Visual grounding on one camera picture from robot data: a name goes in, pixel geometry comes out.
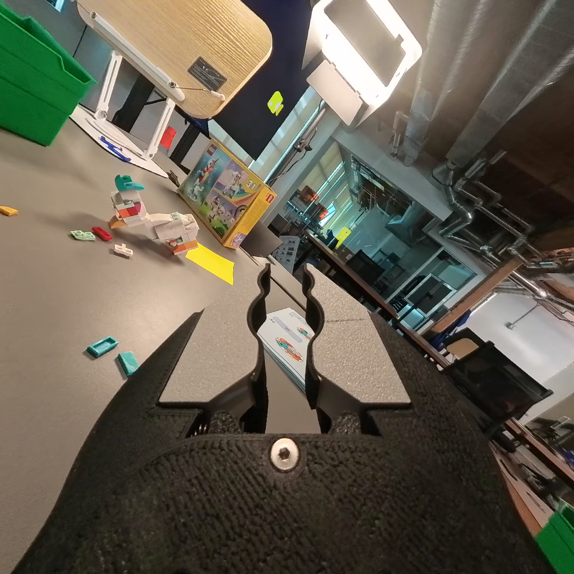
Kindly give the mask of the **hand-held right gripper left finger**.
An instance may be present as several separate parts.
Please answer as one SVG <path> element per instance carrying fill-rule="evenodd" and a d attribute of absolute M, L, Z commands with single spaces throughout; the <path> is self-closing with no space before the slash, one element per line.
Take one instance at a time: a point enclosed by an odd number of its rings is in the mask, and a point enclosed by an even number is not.
<path fill-rule="evenodd" d="M 268 390 L 262 342 L 271 265 L 249 268 L 201 312 L 159 396 L 163 407 L 223 411 L 247 433 L 264 433 Z"/>

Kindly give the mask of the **yellow toy set box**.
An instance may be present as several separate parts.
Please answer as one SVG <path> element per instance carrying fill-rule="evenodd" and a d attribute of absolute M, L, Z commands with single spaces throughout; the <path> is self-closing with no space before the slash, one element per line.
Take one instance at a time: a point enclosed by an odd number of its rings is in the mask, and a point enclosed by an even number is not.
<path fill-rule="evenodd" d="M 276 193 L 219 141 L 205 144 L 177 189 L 226 248 L 237 249 L 276 201 Z"/>

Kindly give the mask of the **open instruction booklet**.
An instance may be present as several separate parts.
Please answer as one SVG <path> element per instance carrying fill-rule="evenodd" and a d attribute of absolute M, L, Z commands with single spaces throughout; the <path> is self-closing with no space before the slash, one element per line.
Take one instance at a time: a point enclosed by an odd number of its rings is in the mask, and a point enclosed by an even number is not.
<path fill-rule="evenodd" d="M 268 313 L 257 331 L 264 349 L 303 393 L 307 349 L 314 334 L 306 320 L 291 308 Z"/>

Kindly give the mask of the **long wooden table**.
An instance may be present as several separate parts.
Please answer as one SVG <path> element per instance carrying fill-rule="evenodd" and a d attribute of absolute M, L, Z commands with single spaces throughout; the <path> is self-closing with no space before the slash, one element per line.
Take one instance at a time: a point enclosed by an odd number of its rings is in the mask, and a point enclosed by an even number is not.
<path fill-rule="evenodd" d="M 310 243 L 311 247 L 307 249 L 305 255 L 303 255 L 296 268 L 298 269 L 304 262 L 307 253 L 312 251 L 318 251 L 321 259 L 325 260 L 329 267 L 335 269 L 336 271 L 343 273 L 348 279 L 356 286 L 358 290 L 361 291 L 363 297 L 376 302 L 378 307 L 382 309 L 380 313 L 390 321 L 398 322 L 399 317 L 395 309 L 377 292 L 375 291 L 367 282 L 365 282 L 354 270 L 352 270 L 347 264 L 345 264 L 337 255 L 328 248 L 322 241 L 318 240 L 314 235 L 305 231 L 303 233 L 305 239 Z"/>

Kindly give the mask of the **yellow paper note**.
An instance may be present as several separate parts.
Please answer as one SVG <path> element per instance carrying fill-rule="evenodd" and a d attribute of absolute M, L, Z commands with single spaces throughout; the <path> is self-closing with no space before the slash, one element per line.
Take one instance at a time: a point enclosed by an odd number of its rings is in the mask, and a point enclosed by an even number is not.
<path fill-rule="evenodd" d="M 220 278 L 229 285 L 234 284 L 234 262 L 198 244 L 186 254 L 186 259 Z"/>

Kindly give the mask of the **tan backed chair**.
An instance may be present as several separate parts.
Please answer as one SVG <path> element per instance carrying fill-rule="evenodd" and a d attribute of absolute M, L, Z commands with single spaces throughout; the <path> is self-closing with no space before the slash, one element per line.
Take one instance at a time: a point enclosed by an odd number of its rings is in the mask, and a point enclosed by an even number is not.
<path fill-rule="evenodd" d="M 464 336 L 445 345 L 447 354 L 454 360 L 462 359 L 477 350 L 483 344 L 482 340 L 475 340 Z"/>

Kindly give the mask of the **printed paper sheet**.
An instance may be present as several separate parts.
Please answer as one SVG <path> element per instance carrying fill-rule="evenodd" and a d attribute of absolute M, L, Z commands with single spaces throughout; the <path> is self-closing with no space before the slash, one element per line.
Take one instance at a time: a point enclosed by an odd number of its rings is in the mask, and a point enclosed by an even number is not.
<path fill-rule="evenodd" d="M 297 235 L 281 235 L 278 239 L 281 241 L 281 244 L 272 252 L 272 256 L 288 273 L 293 274 L 300 237 Z"/>

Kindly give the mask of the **white brick animal model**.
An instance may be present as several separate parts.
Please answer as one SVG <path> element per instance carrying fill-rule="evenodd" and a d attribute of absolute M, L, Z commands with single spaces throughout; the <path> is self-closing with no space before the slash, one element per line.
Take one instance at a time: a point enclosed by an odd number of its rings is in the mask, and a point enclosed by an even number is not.
<path fill-rule="evenodd" d="M 116 190 L 111 194 L 114 216 L 109 220 L 109 228 L 145 226 L 151 239 L 164 242 L 175 255 L 186 255 L 198 248 L 199 226 L 191 213 L 148 213 L 140 196 L 143 185 L 127 175 L 117 175 L 114 183 Z"/>

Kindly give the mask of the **grey pipe cluster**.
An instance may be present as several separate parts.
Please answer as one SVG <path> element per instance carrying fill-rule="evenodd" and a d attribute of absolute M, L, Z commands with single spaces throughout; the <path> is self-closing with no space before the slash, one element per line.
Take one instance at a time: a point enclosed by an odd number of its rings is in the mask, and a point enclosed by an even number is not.
<path fill-rule="evenodd" d="M 440 227 L 439 235 L 476 253 L 490 253 L 491 244 L 479 238 L 464 239 L 461 236 L 480 213 L 514 238 L 502 251 L 516 257 L 527 268 L 535 268 L 542 265 L 543 254 L 529 240 L 534 226 L 504 207 L 502 195 L 481 182 L 486 171 L 506 154 L 506 150 L 501 149 L 491 157 L 480 155 L 467 169 L 460 168 L 452 160 L 433 168 L 429 181 L 443 192 L 454 215 L 454 219 L 447 220 Z"/>

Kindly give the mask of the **brown wooden desk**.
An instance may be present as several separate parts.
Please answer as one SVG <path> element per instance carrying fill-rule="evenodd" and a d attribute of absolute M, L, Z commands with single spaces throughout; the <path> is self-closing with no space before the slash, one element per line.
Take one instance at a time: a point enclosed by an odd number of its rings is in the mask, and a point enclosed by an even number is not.
<path fill-rule="evenodd" d="M 496 428 L 490 446 L 514 506 L 536 537 L 564 495 L 573 502 L 573 467 L 516 419 Z"/>

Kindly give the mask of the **large window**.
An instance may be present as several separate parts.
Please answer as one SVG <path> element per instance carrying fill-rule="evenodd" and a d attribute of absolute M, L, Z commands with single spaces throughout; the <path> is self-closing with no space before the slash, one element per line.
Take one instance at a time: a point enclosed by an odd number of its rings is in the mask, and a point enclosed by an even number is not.
<path fill-rule="evenodd" d="M 319 112 L 320 102 L 319 94 L 312 87 L 308 87 L 263 152 L 250 165 L 250 169 L 262 180 L 273 178 L 271 174 L 311 125 Z"/>

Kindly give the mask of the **large black display screen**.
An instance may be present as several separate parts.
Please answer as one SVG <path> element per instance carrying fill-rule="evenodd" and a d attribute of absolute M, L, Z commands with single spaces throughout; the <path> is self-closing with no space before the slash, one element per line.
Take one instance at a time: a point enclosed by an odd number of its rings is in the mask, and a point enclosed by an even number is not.
<path fill-rule="evenodd" d="M 311 1 L 243 1 L 267 25 L 272 36 L 269 58 L 247 81 L 215 122 L 254 160 L 309 87 L 303 60 L 312 15 Z M 283 95 L 278 116 L 268 109 L 275 91 Z"/>

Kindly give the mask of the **white lamp light panel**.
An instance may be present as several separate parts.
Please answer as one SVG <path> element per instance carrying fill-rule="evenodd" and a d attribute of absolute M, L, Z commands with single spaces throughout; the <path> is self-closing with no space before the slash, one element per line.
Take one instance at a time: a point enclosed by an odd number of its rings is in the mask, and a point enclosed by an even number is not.
<path fill-rule="evenodd" d="M 427 45 L 430 1 L 317 1 L 302 70 L 347 126 L 385 104 Z"/>

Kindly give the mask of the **slim silver duct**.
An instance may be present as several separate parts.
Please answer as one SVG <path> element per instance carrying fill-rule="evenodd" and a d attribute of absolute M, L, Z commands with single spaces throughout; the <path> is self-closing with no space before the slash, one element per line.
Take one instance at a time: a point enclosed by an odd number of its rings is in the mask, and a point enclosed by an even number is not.
<path fill-rule="evenodd" d="M 527 278 L 513 271 L 508 277 L 517 287 L 529 292 L 534 298 L 558 305 L 573 313 L 573 287 L 554 280 L 541 281 Z"/>

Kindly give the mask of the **silver ventilation duct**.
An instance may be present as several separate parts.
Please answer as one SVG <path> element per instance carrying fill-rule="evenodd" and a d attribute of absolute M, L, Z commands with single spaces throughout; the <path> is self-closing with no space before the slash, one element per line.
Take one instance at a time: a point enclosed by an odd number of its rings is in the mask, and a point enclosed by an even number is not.
<path fill-rule="evenodd" d="M 544 1 L 447 153 L 464 168 L 506 123 L 573 67 L 573 1 Z"/>
<path fill-rule="evenodd" d="M 403 164 L 412 167 L 422 151 L 439 109 L 455 53 L 470 19 L 475 1 L 435 1 L 428 28 L 427 48 L 422 55 L 419 78 L 409 111 Z"/>

